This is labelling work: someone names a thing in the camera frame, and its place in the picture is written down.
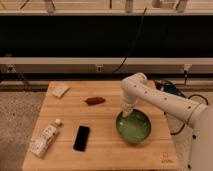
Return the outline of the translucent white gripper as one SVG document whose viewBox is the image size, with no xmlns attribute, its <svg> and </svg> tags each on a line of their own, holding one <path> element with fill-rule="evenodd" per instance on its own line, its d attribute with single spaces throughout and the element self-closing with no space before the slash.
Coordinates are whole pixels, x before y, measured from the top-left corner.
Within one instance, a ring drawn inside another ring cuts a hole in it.
<svg viewBox="0 0 213 171">
<path fill-rule="evenodd" d="M 136 97 L 124 93 L 121 97 L 122 117 L 129 116 L 136 104 Z"/>
</svg>

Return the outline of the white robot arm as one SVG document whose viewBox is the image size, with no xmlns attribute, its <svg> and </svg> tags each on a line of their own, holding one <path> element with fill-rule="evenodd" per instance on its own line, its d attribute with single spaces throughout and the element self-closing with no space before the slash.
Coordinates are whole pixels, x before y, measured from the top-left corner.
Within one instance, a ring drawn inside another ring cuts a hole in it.
<svg viewBox="0 0 213 171">
<path fill-rule="evenodd" d="M 150 88 L 143 73 L 124 78 L 121 88 L 121 106 L 126 116 L 133 111 L 136 101 L 143 99 L 191 127 L 189 171 L 213 171 L 213 106 Z"/>
</svg>

